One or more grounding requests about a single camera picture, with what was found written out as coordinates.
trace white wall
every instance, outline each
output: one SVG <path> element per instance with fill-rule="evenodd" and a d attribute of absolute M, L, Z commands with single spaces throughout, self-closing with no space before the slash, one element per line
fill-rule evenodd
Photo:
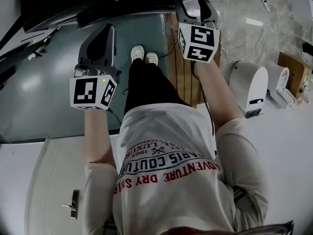
<path fill-rule="evenodd" d="M 0 234 L 25 234 L 27 193 L 42 146 L 0 144 Z"/>
<path fill-rule="evenodd" d="M 198 109 L 207 115 L 204 104 Z M 269 181 L 266 224 L 294 220 L 299 235 L 313 221 L 313 102 L 289 111 L 268 103 L 264 112 L 244 125 Z"/>

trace white sneaker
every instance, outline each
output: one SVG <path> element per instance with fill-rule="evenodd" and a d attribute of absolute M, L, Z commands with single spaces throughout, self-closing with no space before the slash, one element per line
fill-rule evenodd
<path fill-rule="evenodd" d="M 154 52 L 149 52 L 146 55 L 146 64 L 155 64 L 157 66 L 158 58 Z"/>
<path fill-rule="evenodd" d="M 143 60 L 144 55 L 145 55 L 145 51 L 141 45 L 136 45 L 132 48 L 132 51 L 131 51 L 132 62 L 137 58 L 140 58 L 141 60 Z"/>

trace person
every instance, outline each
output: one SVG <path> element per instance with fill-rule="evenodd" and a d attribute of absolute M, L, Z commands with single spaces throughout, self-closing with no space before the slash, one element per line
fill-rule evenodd
<path fill-rule="evenodd" d="M 265 173 L 215 62 L 194 65 L 208 121 L 180 99 L 155 53 L 144 62 L 135 46 L 131 58 L 115 160 L 106 111 L 85 111 L 85 234 L 102 234 L 111 215 L 122 235 L 228 235 L 261 226 Z"/>

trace cardboard box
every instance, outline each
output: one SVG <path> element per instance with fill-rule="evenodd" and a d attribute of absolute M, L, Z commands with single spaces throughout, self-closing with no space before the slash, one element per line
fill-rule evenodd
<path fill-rule="evenodd" d="M 312 70 L 294 56 L 280 52 L 277 64 L 289 69 L 287 89 L 295 97 L 299 97 L 299 91 L 304 86 L 305 78 Z"/>

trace white door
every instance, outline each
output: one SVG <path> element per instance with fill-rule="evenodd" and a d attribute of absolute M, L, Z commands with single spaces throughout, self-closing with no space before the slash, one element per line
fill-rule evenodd
<path fill-rule="evenodd" d="M 26 235 L 82 234 L 82 207 L 85 186 L 84 137 L 50 140 L 37 172 L 34 172 Z M 74 190 L 79 190 L 77 219 L 71 218 Z"/>

